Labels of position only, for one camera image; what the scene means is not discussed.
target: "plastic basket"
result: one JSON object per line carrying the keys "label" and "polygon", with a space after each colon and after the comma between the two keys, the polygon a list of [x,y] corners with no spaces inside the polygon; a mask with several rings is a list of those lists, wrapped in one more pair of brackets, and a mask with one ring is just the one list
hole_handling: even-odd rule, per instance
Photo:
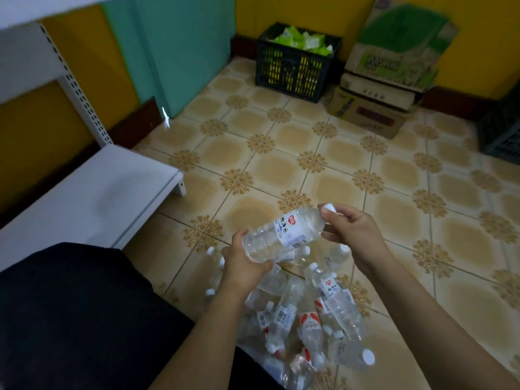
{"label": "plastic basket", "polygon": [[520,82],[477,123],[480,150],[520,165]]}
{"label": "plastic basket", "polygon": [[[325,35],[325,46],[332,45],[334,49],[328,56],[268,41],[282,34],[286,27],[289,25],[275,23],[258,39],[255,83],[293,97],[318,102],[341,38]],[[311,35],[319,34],[300,27],[298,30]]]}

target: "hand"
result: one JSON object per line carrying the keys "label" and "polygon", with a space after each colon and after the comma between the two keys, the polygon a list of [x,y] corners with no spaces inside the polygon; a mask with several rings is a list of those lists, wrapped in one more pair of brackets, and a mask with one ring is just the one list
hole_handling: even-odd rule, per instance
{"label": "hand", "polygon": [[369,279],[380,264],[393,259],[383,240],[378,225],[369,214],[345,204],[333,204],[337,213],[318,205],[321,216],[329,225],[325,225],[322,237],[350,247],[352,258],[360,271]]}
{"label": "hand", "polygon": [[231,247],[227,246],[222,249],[222,254],[226,262],[220,283],[220,289],[229,290],[232,293],[238,294],[244,301],[249,293],[258,286],[262,277],[267,274],[273,266],[272,261],[262,263],[252,262],[249,260],[249,257],[245,255],[244,248],[242,247],[242,237],[247,233],[247,230],[237,231],[233,234]]}

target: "tiled floor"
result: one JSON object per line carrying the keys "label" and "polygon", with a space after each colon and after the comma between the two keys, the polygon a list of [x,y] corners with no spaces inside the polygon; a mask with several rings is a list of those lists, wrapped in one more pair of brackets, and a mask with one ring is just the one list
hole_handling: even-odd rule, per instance
{"label": "tiled floor", "polygon": [[[344,202],[374,216],[396,258],[520,375],[520,167],[475,152],[463,120],[420,110],[388,141],[322,103],[255,87],[254,67],[233,60],[136,148],[182,169],[188,191],[168,197],[125,248],[155,290],[196,319],[218,262],[207,248],[295,207]],[[311,244],[316,260],[328,244]],[[315,387],[427,388],[368,280],[352,262],[339,273],[377,363],[365,373],[331,367]]]}

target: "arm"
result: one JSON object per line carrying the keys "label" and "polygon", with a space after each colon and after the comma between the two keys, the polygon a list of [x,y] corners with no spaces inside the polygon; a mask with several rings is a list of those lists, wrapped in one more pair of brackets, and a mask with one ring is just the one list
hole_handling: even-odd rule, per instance
{"label": "arm", "polygon": [[246,233],[233,235],[231,248],[223,249],[226,263],[217,294],[149,390],[228,388],[244,301],[272,268],[272,262],[247,258],[241,241]]}
{"label": "arm", "polygon": [[322,236],[350,246],[356,266],[373,284],[432,389],[520,389],[392,256],[370,215],[348,205],[334,207],[337,214],[321,209],[330,223]]}

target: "yellow wall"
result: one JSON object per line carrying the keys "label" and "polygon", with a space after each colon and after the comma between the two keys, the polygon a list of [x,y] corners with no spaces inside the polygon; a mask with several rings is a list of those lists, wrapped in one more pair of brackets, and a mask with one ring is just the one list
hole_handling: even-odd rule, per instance
{"label": "yellow wall", "polygon": [[[101,7],[43,24],[106,128],[139,107]],[[0,105],[0,213],[93,140],[56,82]]]}
{"label": "yellow wall", "polygon": [[[498,99],[520,78],[520,0],[409,0],[448,14],[459,34],[436,84]],[[276,21],[343,37],[346,60],[374,0],[236,0],[237,33],[258,37]]]}

